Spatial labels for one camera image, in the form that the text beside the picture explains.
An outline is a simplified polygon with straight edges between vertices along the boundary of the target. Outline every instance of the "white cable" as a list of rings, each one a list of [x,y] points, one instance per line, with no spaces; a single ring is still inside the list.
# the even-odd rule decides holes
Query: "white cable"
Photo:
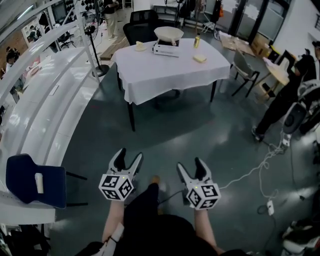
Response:
[[[260,191],[261,191],[261,194],[263,195],[263,197],[267,198],[268,200],[270,199],[274,199],[278,196],[278,193],[279,193],[279,190],[278,189],[275,189],[271,195],[266,195],[263,191],[263,188],[262,188],[262,178],[261,178],[261,172],[263,170],[263,168],[265,168],[266,170],[269,169],[270,167],[270,164],[267,162],[268,159],[276,156],[277,154],[279,153],[283,153],[283,149],[281,148],[281,145],[282,145],[282,141],[283,141],[283,131],[281,131],[280,133],[280,142],[279,142],[279,145],[278,147],[273,145],[273,144],[270,144],[269,147],[268,147],[268,153],[265,155],[263,161],[255,168],[253,168],[251,171],[249,171],[249,173],[241,176],[240,178],[238,179],[234,179],[232,181],[230,181],[226,186],[223,186],[223,187],[220,187],[219,189],[220,190],[224,190],[226,189],[227,187],[229,187],[232,183],[235,183],[235,182],[239,182],[241,181],[243,178],[245,177],[248,177],[250,176],[255,170],[259,170],[259,186],[260,186]],[[273,151],[270,150],[270,146],[274,147],[275,149]]]

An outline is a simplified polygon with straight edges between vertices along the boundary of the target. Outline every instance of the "wooden table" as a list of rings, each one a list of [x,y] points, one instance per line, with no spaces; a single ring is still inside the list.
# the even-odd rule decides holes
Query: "wooden table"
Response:
[[[263,99],[266,96],[269,96],[269,93],[271,91],[275,91],[279,86],[279,84],[286,86],[290,81],[287,71],[282,69],[279,65],[272,63],[269,59],[263,58],[263,60],[265,62],[266,68],[268,69],[269,73],[265,75],[263,78],[261,78],[254,86],[263,85],[265,80],[270,76],[273,76],[276,79],[276,82],[272,87],[270,87],[270,89],[265,94],[259,97],[260,101],[263,101]]]

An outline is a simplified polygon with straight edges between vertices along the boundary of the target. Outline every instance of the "white device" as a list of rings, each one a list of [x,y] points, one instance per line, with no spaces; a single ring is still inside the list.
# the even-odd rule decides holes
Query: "white device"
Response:
[[[140,170],[143,154],[139,153],[128,168],[125,156],[126,149],[120,149],[109,162],[106,174],[102,175],[99,189],[108,200],[124,201],[134,190],[132,181]]]
[[[179,57],[180,51],[178,46],[159,44],[157,42],[153,47],[153,53],[157,55]]]
[[[198,157],[195,158],[195,178],[191,178],[181,163],[177,171],[187,189],[186,199],[195,210],[212,209],[221,198],[218,184],[213,183],[211,171]]]

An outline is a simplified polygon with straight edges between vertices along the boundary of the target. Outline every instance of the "gray floor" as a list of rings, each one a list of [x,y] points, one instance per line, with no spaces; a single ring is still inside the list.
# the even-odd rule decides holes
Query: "gray floor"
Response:
[[[185,37],[193,36],[187,29]],[[234,52],[222,49],[211,34],[202,38],[232,61]],[[247,58],[262,75],[267,73],[260,59]],[[75,255],[89,242],[100,241],[110,203],[98,185],[109,160],[122,147],[127,148],[128,162],[137,153],[144,154],[137,176],[140,192],[155,174],[167,183],[169,194],[182,189],[176,164],[182,162],[194,172],[195,157],[207,163],[220,187],[258,166],[268,146],[254,142],[250,130],[263,116],[266,106],[256,103],[254,92],[245,98],[246,89],[231,97],[241,84],[241,79],[236,81],[234,76],[233,70],[230,79],[217,88],[211,104],[211,86],[202,86],[184,91],[177,100],[162,103],[159,110],[154,108],[153,101],[134,106],[136,132],[132,132],[113,66],[85,109],[62,163],[67,171],[88,177],[88,181],[67,180],[68,200],[86,201],[89,206],[57,210],[57,222],[50,236],[52,255]],[[280,129],[280,123],[272,126],[265,140],[277,144]],[[273,200],[276,231],[266,246],[275,254],[281,251],[279,233],[291,221],[305,218],[311,212],[311,194],[317,188],[317,168],[312,165],[315,139],[316,135],[311,133],[292,141],[294,176],[300,193],[308,197],[305,201],[299,200],[293,185],[290,149],[272,158],[269,169],[262,172],[265,193],[279,190]],[[209,211],[218,246],[225,250],[263,251],[273,231],[273,220],[257,214],[258,207],[266,202],[259,190],[257,172],[223,190],[222,199]],[[193,222],[193,210],[183,206],[181,195],[172,198],[165,211]]]

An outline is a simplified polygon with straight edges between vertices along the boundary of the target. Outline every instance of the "white shelf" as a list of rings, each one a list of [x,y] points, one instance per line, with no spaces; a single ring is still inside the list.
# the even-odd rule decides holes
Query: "white shelf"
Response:
[[[8,157],[21,153],[30,127],[53,87],[84,51],[82,47],[53,54],[30,80],[30,85],[13,109],[0,142],[2,172],[6,171]]]
[[[90,80],[91,77],[85,81],[86,86],[91,82]],[[92,87],[81,87],[72,101],[53,140],[45,165],[61,166],[76,126],[85,111],[88,102],[97,90],[97,83],[92,80],[92,84],[94,85]]]
[[[21,151],[29,154],[36,164],[46,163],[58,128],[91,70],[91,67],[71,67],[56,84],[55,93],[41,106]]]
[[[11,26],[9,26],[3,33],[1,33],[0,43],[2,43],[2,41],[5,40],[13,31],[15,31],[25,22],[27,22],[30,18],[42,12],[44,9],[48,8],[49,6],[52,6],[53,4],[58,3],[60,1],[61,0],[52,0],[46,4],[39,6],[37,9],[27,12],[20,19],[17,19]]]
[[[52,42],[57,40],[64,33],[77,25],[77,22],[71,22],[63,26],[59,26],[44,34],[37,40],[31,48],[26,50],[19,59],[14,63],[12,68],[4,74],[0,82],[0,106],[4,103],[8,93],[18,80],[20,75],[26,70],[29,64],[40,55]]]

